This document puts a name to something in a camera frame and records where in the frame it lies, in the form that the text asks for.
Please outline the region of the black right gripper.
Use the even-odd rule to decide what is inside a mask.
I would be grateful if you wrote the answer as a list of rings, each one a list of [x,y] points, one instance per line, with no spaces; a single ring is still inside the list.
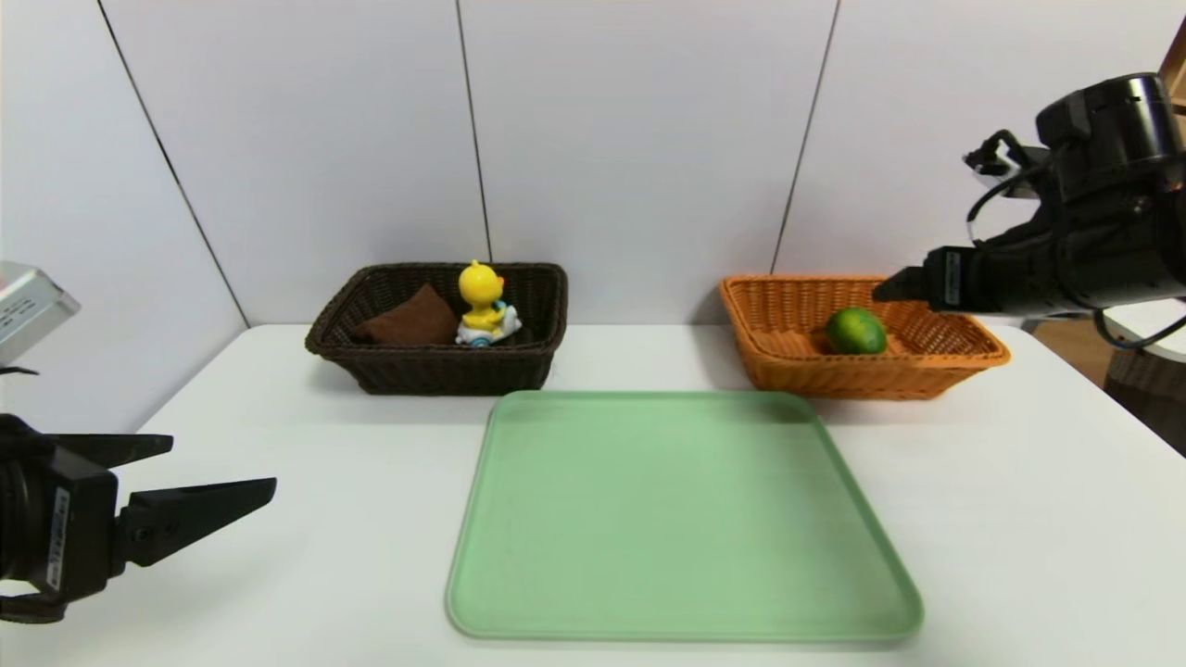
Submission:
[[[924,267],[906,267],[878,282],[872,298],[969,315],[1056,315],[1061,312],[1061,258],[1048,244],[940,246]]]

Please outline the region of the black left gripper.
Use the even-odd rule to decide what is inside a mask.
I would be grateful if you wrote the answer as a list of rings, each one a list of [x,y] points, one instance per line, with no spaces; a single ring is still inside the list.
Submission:
[[[4,460],[4,579],[47,602],[97,593],[128,564],[149,567],[274,498],[278,479],[130,494],[116,516],[109,470],[172,451],[165,434],[47,434],[55,452]]]

